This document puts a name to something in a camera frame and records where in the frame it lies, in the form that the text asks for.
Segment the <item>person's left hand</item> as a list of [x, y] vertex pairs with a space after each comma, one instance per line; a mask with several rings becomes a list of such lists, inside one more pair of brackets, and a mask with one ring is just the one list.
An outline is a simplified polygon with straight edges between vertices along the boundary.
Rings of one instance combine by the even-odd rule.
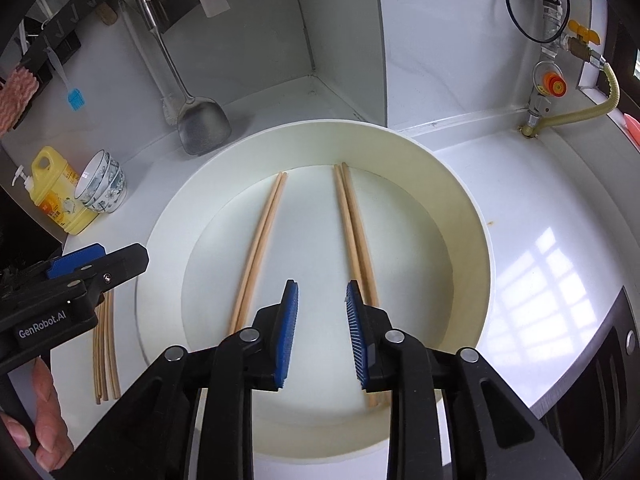
[[[66, 422], [61, 415], [60, 402], [53, 377], [47, 363], [38, 356], [24, 365], [17, 372], [18, 383], [23, 389], [26, 375], [23, 370], [30, 371], [29, 382], [32, 384], [32, 397], [35, 400], [34, 433], [38, 445], [35, 449], [35, 461], [47, 472], [62, 468], [73, 453], [74, 446], [68, 436]], [[32, 435], [29, 430], [13, 414], [17, 414], [17, 393], [9, 379], [1, 381], [1, 420], [6, 426], [14, 443], [22, 450], [32, 446]]]

